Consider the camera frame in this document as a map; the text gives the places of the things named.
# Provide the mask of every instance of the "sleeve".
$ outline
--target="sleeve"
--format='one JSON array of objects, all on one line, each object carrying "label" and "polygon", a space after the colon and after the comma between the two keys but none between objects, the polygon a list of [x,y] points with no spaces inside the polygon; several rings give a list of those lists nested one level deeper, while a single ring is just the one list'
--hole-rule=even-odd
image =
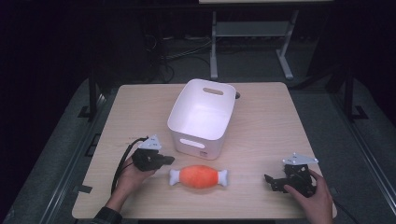
[{"label": "sleeve", "polygon": [[91,224],[120,224],[121,221],[122,216],[120,213],[108,207],[103,207],[91,221]]}]

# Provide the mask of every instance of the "bin handle hole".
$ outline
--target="bin handle hole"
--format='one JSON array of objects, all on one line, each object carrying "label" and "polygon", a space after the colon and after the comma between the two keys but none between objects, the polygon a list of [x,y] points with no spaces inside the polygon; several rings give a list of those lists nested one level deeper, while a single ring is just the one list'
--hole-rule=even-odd
[{"label": "bin handle hole", "polygon": [[204,144],[193,142],[191,140],[187,140],[187,139],[184,139],[184,138],[181,138],[180,142],[183,143],[183,144],[192,146],[192,147],[205,148]]},{"label": "bin handle hole", "polygon": [[204,88],[204,91],[207,93],[212,93],[212,94],[216,94],[216,95],[224,95],[223,91],[218,91],[218,90],[214,90],[214,89],[210,89],[210,88]]}]

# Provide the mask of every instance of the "person's right hand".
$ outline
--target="person's right hand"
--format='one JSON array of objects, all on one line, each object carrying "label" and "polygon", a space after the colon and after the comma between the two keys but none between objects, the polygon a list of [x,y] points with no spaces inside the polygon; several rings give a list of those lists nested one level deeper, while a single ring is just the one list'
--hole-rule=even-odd
[{"label": "person's right hand", "polygon": [[285,185],[284,189],[304,209],[306,218],[310,223],[332,223],[332,195],[329,192],[326,180],[312,170],[309,170],[309,173],[317,180],[317,190],[311,197],[305,198],[304,195],[289,185]]}]

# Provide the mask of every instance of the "person's left hand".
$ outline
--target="person's left hand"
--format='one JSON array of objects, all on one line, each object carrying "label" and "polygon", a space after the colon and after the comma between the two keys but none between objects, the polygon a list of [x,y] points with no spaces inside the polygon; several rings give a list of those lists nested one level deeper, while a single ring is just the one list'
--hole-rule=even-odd
[{"label": "person's left hand", "polygon": [[106,203],[106,207],[119,212],[128,196],[135,192],[143,183],[143,181],[154,175],[156,170],[142,172],[138,170],[132,162],[132,158],[123,164],[123,168],[117,183],[117,186]]}]

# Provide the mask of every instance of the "orange toy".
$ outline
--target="orange toy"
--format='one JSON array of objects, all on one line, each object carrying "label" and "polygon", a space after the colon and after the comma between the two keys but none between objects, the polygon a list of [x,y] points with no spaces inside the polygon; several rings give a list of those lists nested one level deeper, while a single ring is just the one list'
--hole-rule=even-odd
[{"label": "orange toy", "polygon": [[217,171],[205,165],[193,165],[181,170],[171,170],[169,184],[180,182],[194,189],[206,189],[220,184],[227,186],[227,170]]}]

